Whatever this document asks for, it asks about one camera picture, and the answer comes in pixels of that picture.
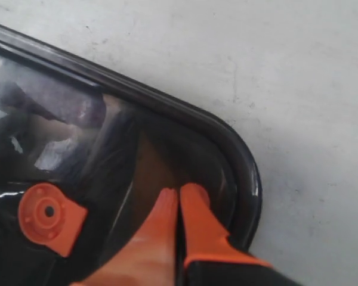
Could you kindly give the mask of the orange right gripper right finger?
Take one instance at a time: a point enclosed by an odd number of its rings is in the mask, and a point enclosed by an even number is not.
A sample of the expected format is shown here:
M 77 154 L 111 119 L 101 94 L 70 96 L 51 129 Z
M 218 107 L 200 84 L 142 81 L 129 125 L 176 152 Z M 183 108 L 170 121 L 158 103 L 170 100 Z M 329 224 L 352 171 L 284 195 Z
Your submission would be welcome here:
M 207 191 L 189 183 L 180 189 L 186 238 L 184 270 L 188 285 L 261 285 L 271 265 L 252 257 L 228 241 L 230 233 L 209 206 Z

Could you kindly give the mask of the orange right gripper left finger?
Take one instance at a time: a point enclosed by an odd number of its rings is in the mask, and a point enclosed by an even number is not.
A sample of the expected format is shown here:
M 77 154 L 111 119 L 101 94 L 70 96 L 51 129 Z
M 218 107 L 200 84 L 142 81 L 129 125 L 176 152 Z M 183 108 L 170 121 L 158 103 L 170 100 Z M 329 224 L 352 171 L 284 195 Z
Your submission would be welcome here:
M 178 216 L 176 190 L 164 188 L 129 242 L 75 285 L 174 285 Z

